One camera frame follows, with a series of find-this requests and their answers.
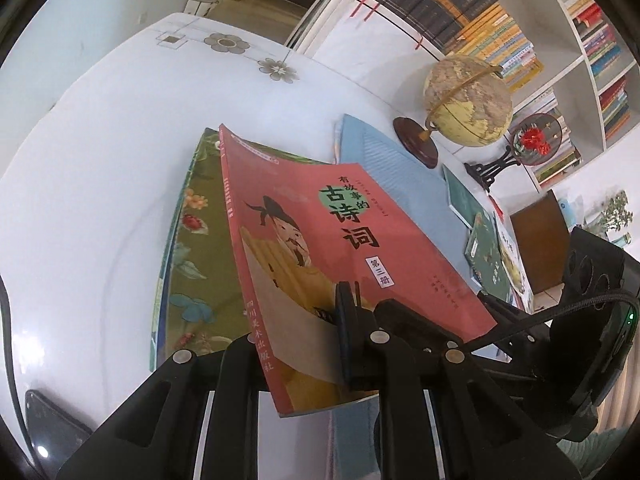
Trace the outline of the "red poetry book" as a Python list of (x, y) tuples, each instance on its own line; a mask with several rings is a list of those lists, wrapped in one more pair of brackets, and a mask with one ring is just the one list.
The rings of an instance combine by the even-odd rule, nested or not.
[(227, 128), (219, 139), (242, 295), (281, 416), (372, 394), (344, 381), (340, 283), (367, 310), (395, 299), (462, 340), (494, 326), (468, 283), (361, 166), (286, 159)]

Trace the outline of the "row of shelved books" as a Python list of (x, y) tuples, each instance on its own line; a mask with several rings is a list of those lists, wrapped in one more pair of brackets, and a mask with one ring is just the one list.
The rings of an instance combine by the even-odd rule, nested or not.
[(500, 3), (492, 4), (446, 43), (446, 55), (480, 58), (500, 67), (500, 77), (511, 93), (523, 88), (544, 70), (534, 44)]

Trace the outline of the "yellow animal picture book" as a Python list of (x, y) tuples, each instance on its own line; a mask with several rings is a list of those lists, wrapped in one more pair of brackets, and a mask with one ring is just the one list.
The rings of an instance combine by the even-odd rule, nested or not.
[(495, 226), (502, 264), (504, 270), (506, 270), (506, 275), (509, 278), (514, 292), (520, 297), (523, 309), (527, 313), (533, 313), (534, 294), (529, 285), (524, 263), (518, 252), (518, 244), (514, 242), (514, 239), (500, 220), (498, 214), (495, 214)]

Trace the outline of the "black phone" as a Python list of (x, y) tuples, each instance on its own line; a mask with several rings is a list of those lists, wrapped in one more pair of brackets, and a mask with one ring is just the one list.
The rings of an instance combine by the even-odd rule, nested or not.
[(39, 463), (46, 478), (55, 479), (92, 431), (37, 390), (25, 393), (25, 404), (26, 426)]

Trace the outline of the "olive green cricket book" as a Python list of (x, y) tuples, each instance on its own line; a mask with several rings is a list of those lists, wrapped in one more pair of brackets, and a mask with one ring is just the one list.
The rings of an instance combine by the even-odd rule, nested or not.
[(503, 301), (512, 300), (512, 288), (503, 266), (494, 220), (484, 210), (472, 224), (464, 255), (472, 270), (472, 278), (486, 294)]

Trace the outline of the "green floral book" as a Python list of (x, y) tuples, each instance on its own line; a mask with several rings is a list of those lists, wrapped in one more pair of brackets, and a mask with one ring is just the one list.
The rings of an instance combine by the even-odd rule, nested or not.
[(224, 350), (246, 335), (224, 204), (219, 133), (204, 130), (172, 215), (155, 292), (150, 370), (174, 352)]

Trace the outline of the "brown wooden chair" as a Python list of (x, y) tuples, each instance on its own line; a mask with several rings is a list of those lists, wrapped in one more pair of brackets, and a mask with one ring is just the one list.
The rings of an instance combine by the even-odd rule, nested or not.
[(510, 217), (530, 287), (535, 294), (562, 283), (570, 231), (552, 191)]

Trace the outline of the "blue textured desk mat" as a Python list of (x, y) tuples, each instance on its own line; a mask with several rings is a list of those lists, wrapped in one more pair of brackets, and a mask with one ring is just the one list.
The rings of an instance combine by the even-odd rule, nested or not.
[(400, 144), (366, 122), (345, 115), (336, 132), (337, 159), (358, 164), (408, 214), (473, 290), (464, 250), (469, 230), (449, 207), (446, 182), (423, 166)]

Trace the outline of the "dark green insect book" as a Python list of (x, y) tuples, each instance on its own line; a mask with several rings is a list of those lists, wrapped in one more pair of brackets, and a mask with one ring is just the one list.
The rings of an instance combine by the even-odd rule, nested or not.
[(472, 230), (476, 216), (482, 214), (484, 208), (448, 167), (442, 166), (442, 174), (446, 181), (449, 208)]

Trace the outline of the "green potted plant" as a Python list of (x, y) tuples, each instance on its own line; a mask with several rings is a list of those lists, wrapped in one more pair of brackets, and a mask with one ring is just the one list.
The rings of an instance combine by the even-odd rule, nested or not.
[(630, 226), (634, 220), (634, 214), (628, 209), (628, 196), (625, 191), (617, 192), (604, 205), (601, 220), (602, 231), (605, 235), (609, 232), (618, 232)]

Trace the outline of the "black fan stand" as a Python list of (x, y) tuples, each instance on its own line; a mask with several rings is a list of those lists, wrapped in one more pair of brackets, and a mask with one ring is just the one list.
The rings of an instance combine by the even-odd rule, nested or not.
[(470, 164), (466, 162), (466, 173), (485, 191), (488, 192), (501, 171), (512, 166), (520, 166), (521, 161), (514, 154), (511, 145), (507, 145), (502, 155), (486, 164)]

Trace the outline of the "globe wooden base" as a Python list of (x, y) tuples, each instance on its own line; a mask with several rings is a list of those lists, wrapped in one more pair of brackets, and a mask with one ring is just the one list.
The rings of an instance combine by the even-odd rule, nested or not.
[(419, 162), (434, 169), (438, 163), (438, 151), (431, 133), (408, 117), (396, 117), (393, 128), (402, 146)]

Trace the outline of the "round embroidered fan ornament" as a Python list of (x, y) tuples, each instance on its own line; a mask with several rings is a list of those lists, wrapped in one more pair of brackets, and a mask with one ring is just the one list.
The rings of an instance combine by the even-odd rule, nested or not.
[(549, 114), (533, 114), (510, 129), (510, 147), (524, 166), (540, 166), (556, 154), (562, 144), (560, 122)]

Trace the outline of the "beige desk globe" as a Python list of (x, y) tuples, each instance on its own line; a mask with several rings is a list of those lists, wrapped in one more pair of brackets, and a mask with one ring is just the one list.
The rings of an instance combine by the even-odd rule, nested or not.
[(434, 64), (423, 87), (425, 139), (434, 132), (464, 148), (497, 142), (513, 117), (502, 67), (481, 58), (451, 55)]

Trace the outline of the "white bookshelf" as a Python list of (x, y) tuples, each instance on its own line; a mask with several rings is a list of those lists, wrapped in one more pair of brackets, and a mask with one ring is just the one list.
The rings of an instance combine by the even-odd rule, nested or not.
[[(592, 78), (561, 0), (501, 2), (533, 41), (544, 66), (513, 93), (514, 108), (553, 90), (582, 162), (587, 167), (600, 165), (606, 140), (596, 94), (603, 87)], [(372, 0), (329, 2), (295, 47), (382, 99), (395, 115), (424, 122), (424, 81), (442, 52)]]

